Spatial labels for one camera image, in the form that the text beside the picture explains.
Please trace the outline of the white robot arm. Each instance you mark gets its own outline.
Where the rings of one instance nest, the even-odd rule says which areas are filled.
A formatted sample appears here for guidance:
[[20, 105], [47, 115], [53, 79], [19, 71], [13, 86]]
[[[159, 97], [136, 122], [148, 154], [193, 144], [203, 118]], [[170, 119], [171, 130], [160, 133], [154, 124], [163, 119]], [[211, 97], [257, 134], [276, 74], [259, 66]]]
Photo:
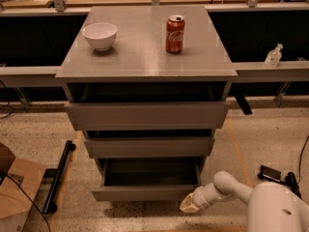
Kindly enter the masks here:
[[291, 190], [272, 182], [252, 188], [226, 171], [191, 192], [180, 209], [197, 213], [215, 202], [234, 199], [247, 206], [247, 232], [309, 232], [309, 206]]

